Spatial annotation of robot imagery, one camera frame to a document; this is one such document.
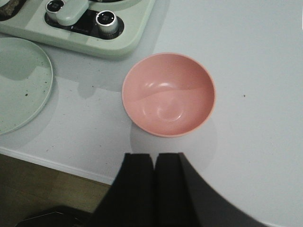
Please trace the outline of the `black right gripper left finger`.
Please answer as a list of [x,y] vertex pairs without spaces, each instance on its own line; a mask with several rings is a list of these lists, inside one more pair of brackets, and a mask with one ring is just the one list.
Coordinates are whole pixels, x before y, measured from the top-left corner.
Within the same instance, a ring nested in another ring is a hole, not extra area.
[[126,153],[118,175],[91,216],[91,226],[152,227],[153,180],[150,155]]

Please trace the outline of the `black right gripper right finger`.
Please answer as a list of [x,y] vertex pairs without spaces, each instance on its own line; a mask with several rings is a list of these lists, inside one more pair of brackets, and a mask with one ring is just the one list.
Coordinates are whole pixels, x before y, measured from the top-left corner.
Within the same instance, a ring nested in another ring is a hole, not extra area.
[[155,165],[158,227],[262,227],[214,190],[183,153],[160,153]]

